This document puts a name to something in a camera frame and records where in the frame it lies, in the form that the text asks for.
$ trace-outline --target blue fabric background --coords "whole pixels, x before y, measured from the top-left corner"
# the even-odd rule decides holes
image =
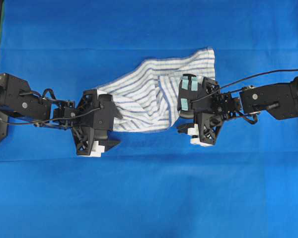
[[[206,46],[222,85],[298,68],[298,0],[6,0],[0,72],[78,102],[144,59]],[[111,133],[122,142],[101,158],[75,156],[70,131],[10,127],[0,144],[0,238],[298,238],[298,118],[227,122],[212,148],[177,134],[182,122]]]

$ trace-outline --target white striped cloth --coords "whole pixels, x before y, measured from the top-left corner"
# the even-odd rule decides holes
[[[114,119],[114,131],[166,130],[179,118],[177,99],[180,77],[191,73],[215,79],[212,48],[186,58],[148,59],[133,72],[97,87],[97,93],[113,95],[123,116]]]

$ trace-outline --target cable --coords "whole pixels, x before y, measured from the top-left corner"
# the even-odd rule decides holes
[[[85,116],[87,114],[90,114],[94,111],[97,111],[99,109],[100,108],[94,108],[94,109],[88,111],[87,113],[84,113],[84,114],[81,114],[81,115],[78,115],[78,116],[75,116],[75,117],[72,117],[72,118],[53,118],[53,119],[47,119],[47,120],[35,120],[35,121],[31,121],[31,122],[21,122],[21,123],[5,122],[5,121],[0,120],[0,123],[4,123],[4,124],[7,124],[7,125],[32,125],[32,124],[36,124],[36,123],[45,123],[45,122],[48,122],[48,121],[55,121],[55,120],[72,120],[72,119],[75,119],[75,118],[83,117],[83,116]]]
[[[255,78],[255,77],[258,77],[258,76],[261,76],[261,75],[265,75],[265,74],[276,73],[276,72],[296,72],[296,71],[298,71],[298,69],[276,69],[276,70],[272,70],[272,71],[268,71],[268,72],[264,72],[264,73],[254,74],[254,75],[248,76],[248,77],[246,77],[246,78],[242,78],[242,79],[240,79],[240,80],[238,80],[238,81],[235,81],[235,82],[233,82],[233,83],[229,83],[229,84],[227,84],[227,85],[225,85],[225,86],[223,86],[223,87],[221,87],[221,88],[215,90],[214,92],[212,92],[212,93],[210,93],[210,94],[204,96],[204,97],[201,97],[201,98],[192,100],[191,103],[195,103],[195,102],[198,102],[198,101],[200,101],[200,100],[202,100],[202,99],[205,99],[205,98],[207,98],[207,97],[210,97],[210,96],[212,96],[213,94],[219,92],[221,89],[230,87],[230,86],[232,86],[232,85],[235,85],[235,84],[237,84],[237,83],[246,81],[246,80],[251,79],[251,78]]]
[[[39,98],[42,97],[40,93],[38,93],[37,91],[33,91],[33,90],[19,93],[20,96],[29,95],[29,94],[35,94],[35,95],[37,95]]]

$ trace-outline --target light blue tape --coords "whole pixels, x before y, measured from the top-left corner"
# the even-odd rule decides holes
[[[181,98],[181,110],[188,110],[188,100],[186,98]]]
[[[197,77],[192,77],[191,78],[191,91],[197,91],[198,90],[198,81]]]
[[[188,90],[189,80],[187,76],[182,76],[182,88]]]

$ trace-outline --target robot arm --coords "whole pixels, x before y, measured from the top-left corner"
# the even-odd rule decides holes
[[[234,92],[238,91],[239,97],[233,98],[233,92],[220,93],[218,82],[209,78],[197,82],[195,75],[185,74],[179,84],[178,110],[193,123],[179,126],[178,132],[192,136],[192,144],[210,146],[227,120],[244,118],[255,124],[261,111],[277,120],[298,117],[298,77],[290,83],[249,86]]]
[[[52,104],[57,107],[50,118]],[[9,123],[7,117],[26,123]],[[84,91],[75,107],[74,101],[56,99],[52,89],[44,90],[41,95],[32,91],[27,81],[7,73],[0,74],[0,141],[6,137],[9,124],[70,129],[77,155],[100,156],[120,143],[109,140],[107,135],[113,129],[114,117],[119,118],[120,114],[109,94],[97,95],[97,90]]]
[[[264,110],[278,120],[298,117],[298,77],[290,83],[249,86],[226,93],[220,89],[218,82],[207,77],[181,77],[177,109],[182,118],[193,122],[177,129],[192,136],[192,144],[214,145],[225,121],[243,118],[255,124]],[[232,97],[234,92],[239,92],[239,97]],[[52,105],[56,108],[51,117]],[[25,122],[10,123],[8,117]],[[121,115],[110,94],[98,95],[96,89],[84,91],[75,106],[74,101],[58,100],[52,89],[41,95],[31,90],[27,81],[0,74],[0,141],[7,135],[7,125],[70,129],[77,155],[99,157],[120,143],[108,138],[114,118]]]

